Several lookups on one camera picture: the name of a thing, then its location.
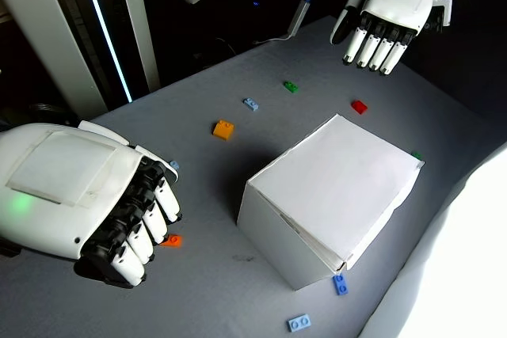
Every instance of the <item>orange lego brick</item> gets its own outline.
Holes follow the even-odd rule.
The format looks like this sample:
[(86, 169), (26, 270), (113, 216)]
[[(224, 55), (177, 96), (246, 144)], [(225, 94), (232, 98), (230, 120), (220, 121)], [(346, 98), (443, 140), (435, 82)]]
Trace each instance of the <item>orange lego brick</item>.
[(234, 131), (233, 123), (226, 122), (225, 120), (219, 120), (215, 126), (215, 130), (213, 131), (213, 135), (224, 140), (229, 140), (232, 135), (232, 131)]
[(182, 236), (171, 234), (169, 238), (160, 245), (164, 247), (181, 247), (181, 243), (183, 243)]

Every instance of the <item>gray table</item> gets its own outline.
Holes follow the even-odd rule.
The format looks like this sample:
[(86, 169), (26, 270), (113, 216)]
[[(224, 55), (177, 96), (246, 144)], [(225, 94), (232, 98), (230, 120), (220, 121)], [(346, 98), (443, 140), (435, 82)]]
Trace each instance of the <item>gray table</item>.
[[(171, 230), (184, 245), (156, 248), (147, 281), (130, 291), (35, 253), (0, 260), (0, 335), (267, 338), (288, 336), (286, 320), (308, 313), (312, 326), (298, 337), (356, 336), (469, 169), (486, 126), (403, 65), (388, 78), (343, 66), (344, 47), (328, 44), (333, 24), (322, 19), (98, 118), (178, 161), (184, 218)], [(251, 112), (245, 97), (260, 109)], [(362, 116), (354, 99), (369, 107)], [(412, 195), (345, 273), (344, 297), (331, 280), (294, 292), (235, 225), (246, 180), (336, 112), (426, 160)], [(228, 142), (212, 136), (218, 119), (236, 125)]]

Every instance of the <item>light strip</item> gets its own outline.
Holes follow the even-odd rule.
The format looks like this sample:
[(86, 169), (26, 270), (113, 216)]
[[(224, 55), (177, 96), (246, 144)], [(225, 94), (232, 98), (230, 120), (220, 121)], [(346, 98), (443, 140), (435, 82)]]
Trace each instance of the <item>light strip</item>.
[(109, 36), (109, 32), (107, 27), (105, 26), (104, 17), (102, 16), (101, 7), (98, 5), (98, 0), (92, 0), (93, 7), (95, 7), (95, 12), (97, 13), (98, 20), (101, 23), (102, 32), (104, 33), (105, 41), (108, 43), (109, 51), (111, 52), (112, 60), (114, 61), (114, 65), (116, 66), (116, 71), (120, 76), (121, 85), (124, 87), (125, 95), (127, 96), (128, 103), (132, 102), (132, 97), (130, 96), (130, 92), (128, 91), (127, 82), (125, 81), (124, 73), (121, 71), (120, 63), (118, 62), (118, 57), (116, 57), (116, 52), (114, 47), (112, 46), (111, 37)]

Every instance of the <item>white box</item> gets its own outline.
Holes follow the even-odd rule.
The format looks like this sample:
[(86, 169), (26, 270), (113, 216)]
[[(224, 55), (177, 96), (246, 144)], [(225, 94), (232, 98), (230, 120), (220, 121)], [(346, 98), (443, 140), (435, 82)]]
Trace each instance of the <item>white box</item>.
[(298, 290), (351, 268), (423, 165), (336, 115), (248, 180), (238, 227)]

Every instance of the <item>box flap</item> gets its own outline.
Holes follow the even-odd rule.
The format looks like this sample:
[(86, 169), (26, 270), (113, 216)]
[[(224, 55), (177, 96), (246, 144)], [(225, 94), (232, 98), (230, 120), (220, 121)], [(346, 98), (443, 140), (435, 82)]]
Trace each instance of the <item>box flap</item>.
[(250, 184), (324, 249), (355, 263), (410, 193), (421, 164), (335, 116)]

